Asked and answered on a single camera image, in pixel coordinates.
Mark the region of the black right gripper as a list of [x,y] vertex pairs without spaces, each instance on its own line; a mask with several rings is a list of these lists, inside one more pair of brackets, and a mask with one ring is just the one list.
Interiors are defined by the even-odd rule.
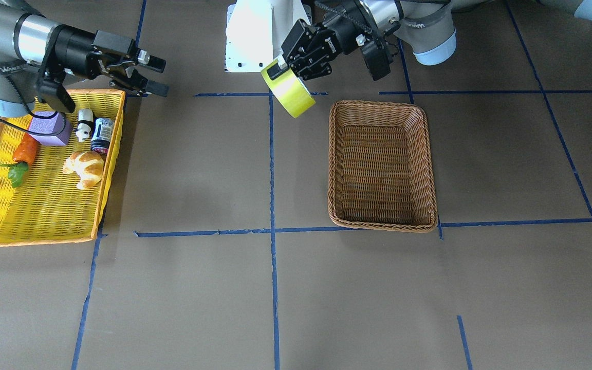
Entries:
[[169,86],[144,77],[134,70],[139,65],[155,72],[164,72],[167,62],[154,56],[131,38],[98,30],[91,33],[75,27],[60,30],[60,66],[76,77],[93,80],[101,75],[115,85],[166,98]]

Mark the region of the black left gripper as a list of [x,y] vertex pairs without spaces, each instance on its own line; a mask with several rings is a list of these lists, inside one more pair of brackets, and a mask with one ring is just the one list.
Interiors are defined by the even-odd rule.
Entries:
[[283,58],[265,68],[265,80],[281,77],[287,66],[305,81],[326,77],[332,73],[331,61],[357,49],[357,37],[366,34],[368,24],[346,14],[333,14],[317,24],[298,19],[282,42]]

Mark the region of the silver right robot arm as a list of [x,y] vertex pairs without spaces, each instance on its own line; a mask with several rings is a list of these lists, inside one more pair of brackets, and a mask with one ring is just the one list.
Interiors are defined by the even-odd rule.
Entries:
[[36,102],[73,113],[66,86],[97,77],[137,96],[166,97],[169,87],[144,77],[138,66],[162,73],[166,61],[132,38],[57,23],[25,1],[0,1],[0,117],[23,117]]

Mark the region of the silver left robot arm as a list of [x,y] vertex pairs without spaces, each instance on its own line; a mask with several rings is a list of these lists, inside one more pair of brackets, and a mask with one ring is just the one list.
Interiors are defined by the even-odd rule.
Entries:
[[331,61],[362,52],[374,80],[387,76],[393,61],[391,35],[411,46],[421,65],[439,65],[456,49],[453,14],[479,1],[321,1],[321,23],[295,21],[277,59],[263,70],[269,80],[292,72],[302,80],[331,74]]

